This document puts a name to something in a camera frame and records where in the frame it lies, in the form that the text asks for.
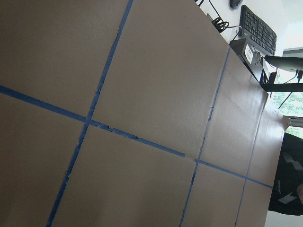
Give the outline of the black mini computer box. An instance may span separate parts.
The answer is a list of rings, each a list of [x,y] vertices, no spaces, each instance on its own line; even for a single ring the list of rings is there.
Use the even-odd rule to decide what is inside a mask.
[[[259,84],[268,83],[268,68],[260,52],[246,39],[231,40],[229,45]]]

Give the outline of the black keyboard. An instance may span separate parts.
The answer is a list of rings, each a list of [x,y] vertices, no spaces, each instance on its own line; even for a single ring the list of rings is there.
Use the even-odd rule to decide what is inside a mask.
[[[275,55],[276,33],[246,5],[241,6],[239,25],[242,27],[239,37],[246,39],[265,55]]]

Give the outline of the black computer mouse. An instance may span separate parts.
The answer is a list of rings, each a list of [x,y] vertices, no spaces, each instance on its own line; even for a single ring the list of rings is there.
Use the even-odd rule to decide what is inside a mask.
[[[237,10],[242,4],[243,0],[229,0],[229,6],[233,10]]]

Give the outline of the person in black clothes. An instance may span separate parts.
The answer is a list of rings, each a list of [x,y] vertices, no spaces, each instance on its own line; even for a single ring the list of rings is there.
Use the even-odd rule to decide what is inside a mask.
[[[303,140],[289,133],[284,134],[268,210],[303,214]]]

